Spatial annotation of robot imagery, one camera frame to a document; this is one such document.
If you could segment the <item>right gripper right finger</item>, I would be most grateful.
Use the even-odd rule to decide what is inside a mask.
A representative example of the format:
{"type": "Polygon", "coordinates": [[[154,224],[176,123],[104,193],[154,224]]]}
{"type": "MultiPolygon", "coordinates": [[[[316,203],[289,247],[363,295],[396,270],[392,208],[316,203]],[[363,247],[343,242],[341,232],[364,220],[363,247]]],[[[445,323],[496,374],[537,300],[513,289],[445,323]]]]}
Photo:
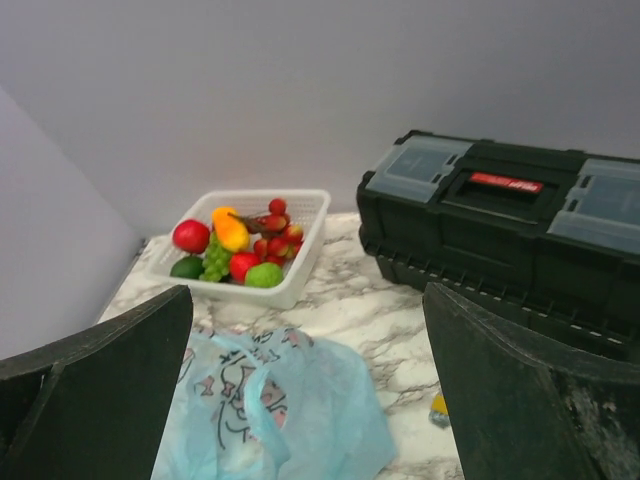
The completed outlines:
{"type": "Polygon", "coordinates": [[[638,343],[598,355],[436,282],[423,310],[465,478],[638,478],[638,343]]]}

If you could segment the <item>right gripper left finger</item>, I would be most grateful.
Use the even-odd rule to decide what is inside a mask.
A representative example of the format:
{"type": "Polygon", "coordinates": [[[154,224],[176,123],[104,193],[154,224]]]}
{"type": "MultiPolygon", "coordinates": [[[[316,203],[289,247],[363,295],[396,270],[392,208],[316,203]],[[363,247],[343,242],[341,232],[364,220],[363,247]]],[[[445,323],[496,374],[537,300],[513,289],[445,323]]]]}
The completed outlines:
{"type": "Polygon", "coordinates": [[[1,362],[4,479],[148,479],[193,320],[174,286],[1,362]]]}

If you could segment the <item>light blue plastic bag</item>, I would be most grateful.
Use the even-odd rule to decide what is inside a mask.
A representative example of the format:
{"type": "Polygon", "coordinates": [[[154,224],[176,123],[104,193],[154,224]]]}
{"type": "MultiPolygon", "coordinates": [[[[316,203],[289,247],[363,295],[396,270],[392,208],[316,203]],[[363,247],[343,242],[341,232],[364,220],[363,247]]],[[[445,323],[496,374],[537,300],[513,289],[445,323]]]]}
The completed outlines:
{"type": "Polygon", "coordinates": [[[365,360],[293,327],[192,330],[154,479],[373,479],[396,446],[365,360]]]}

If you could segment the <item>dark green fake lime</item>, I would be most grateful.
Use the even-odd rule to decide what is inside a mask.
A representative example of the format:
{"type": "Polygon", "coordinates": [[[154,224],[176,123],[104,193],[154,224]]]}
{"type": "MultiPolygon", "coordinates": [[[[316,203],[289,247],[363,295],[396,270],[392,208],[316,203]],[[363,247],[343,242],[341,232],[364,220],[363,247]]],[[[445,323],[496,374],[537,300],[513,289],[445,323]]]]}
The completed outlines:
{"type": "Polygon", "coordinates": [[[201,257],[186,256],[173,264],[169,275],[174,278],[198,280],[203,272],[203,259],[201,257]]]}

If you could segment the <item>green fake grape bunch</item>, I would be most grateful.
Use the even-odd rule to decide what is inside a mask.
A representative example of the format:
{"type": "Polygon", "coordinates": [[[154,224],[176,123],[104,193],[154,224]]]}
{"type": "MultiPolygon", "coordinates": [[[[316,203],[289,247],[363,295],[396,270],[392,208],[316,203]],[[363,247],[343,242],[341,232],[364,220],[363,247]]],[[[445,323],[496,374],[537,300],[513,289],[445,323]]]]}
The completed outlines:
{"type": "Polygon", "coordinates": [[[233,253],[222,246],[213,232],[209,244],[203,253],[203,272],[199,279],[206,282],[219,283],[230,275],[229,265],[233,253]]]}

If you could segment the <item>red fake peach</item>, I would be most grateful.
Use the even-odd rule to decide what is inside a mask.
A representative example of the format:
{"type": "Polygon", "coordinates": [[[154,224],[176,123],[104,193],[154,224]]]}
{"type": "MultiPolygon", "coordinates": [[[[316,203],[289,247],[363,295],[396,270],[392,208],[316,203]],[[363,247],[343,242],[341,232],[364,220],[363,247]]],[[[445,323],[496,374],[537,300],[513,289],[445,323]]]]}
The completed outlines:
{"type": "Polygon", "coordinates": [[[234,253],[229,261],[229,274],[238,284],[245,282],[248,271],[262,263],[262,259],[253,252],[234,253]]]}

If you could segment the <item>red fake cherry bunch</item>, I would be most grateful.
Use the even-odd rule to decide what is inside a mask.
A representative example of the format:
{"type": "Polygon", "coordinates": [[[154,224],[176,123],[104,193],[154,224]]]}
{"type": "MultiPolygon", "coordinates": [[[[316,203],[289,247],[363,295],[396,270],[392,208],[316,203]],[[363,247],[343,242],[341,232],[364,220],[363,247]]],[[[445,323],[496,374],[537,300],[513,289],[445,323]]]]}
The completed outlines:
{"type": "Polygon", "coordinates": [[[263,261],[284,266],[292,261],[304,241],[304,229],[292,222],[287,201],[273,198],[264,214],[243,216],[241,222],[251,235],[254,253],[263,261]]]}

